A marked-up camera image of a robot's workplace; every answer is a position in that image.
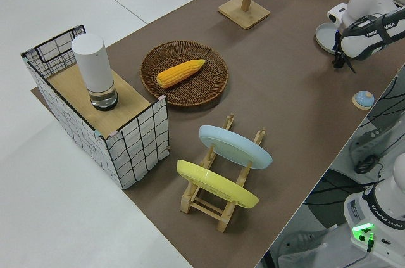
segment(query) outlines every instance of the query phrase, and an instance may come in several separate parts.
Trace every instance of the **round woven tray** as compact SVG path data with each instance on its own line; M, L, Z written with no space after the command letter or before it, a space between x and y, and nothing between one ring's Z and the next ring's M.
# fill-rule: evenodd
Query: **round woven tray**
M202 68L189 78L162 89L156 76L180 63L205 59ZM145 88L155 97L166 96L166 102L176 106L199 106L217 98L228 81L228 67L222 57L210 47L192 41L173 41L150 51L140 67Z

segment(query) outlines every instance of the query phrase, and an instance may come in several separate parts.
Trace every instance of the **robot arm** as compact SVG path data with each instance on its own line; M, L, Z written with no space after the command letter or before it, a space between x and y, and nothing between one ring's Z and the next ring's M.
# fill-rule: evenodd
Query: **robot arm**
M340 48L349 58L364 60L405 37L405 6L386 15L368 15L343 30Z
M373 53L405 37L405 7L392 0L350 0L330 11L337 27L335 68L350 64L350 58L364 60Z
M405 267L405 153L396 158L390 177L347 197L344 215L356 246L392 267ZM370 233L372 250L366 239Z

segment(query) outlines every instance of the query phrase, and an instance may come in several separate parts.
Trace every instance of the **green led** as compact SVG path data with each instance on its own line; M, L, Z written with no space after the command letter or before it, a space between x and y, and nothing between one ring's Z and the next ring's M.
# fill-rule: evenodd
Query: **green led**
M371 222L353 227L353 229L352 229L353 235L357 240L360 240L359 239L360 235L370 231L370 229L373 227L374 227L374 224L372 224Z

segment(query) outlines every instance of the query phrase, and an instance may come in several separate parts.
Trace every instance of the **yellow corn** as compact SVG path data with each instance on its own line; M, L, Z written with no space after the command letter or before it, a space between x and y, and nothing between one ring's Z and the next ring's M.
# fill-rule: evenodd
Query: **yellow corn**
M167 89L168 87L174 86L176 83L190 77L193 73L198 72L204 64L205 59L195 59L183 62L160 72L156 77L156 80L163 89Z

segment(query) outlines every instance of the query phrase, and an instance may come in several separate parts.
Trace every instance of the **brown tabletop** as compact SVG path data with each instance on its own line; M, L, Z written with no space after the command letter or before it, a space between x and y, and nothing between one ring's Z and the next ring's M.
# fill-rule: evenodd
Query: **brown tabletop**
M210 46L228 65L221 102L203 110L169 107L170 156L125 192L194 267L254 267L366 116L351 99L360 90L378 98L404 63L394 43L365 61L333 69L333 56L315 40L326 12L348 0L253 0L270 16L244 30L217 12L229 0L195 0L108 47L111 67L145 98L142 60L156 46L190 40ZM252 139L266 128L262 147L274 162L252 170L245 187L260 202L236 208L225 233L197 210L180 211L187 186L178 159L199 163L206 148L201 125L221 126L234 113L234 132ZM211 170L236 179L239 168L217 158Z

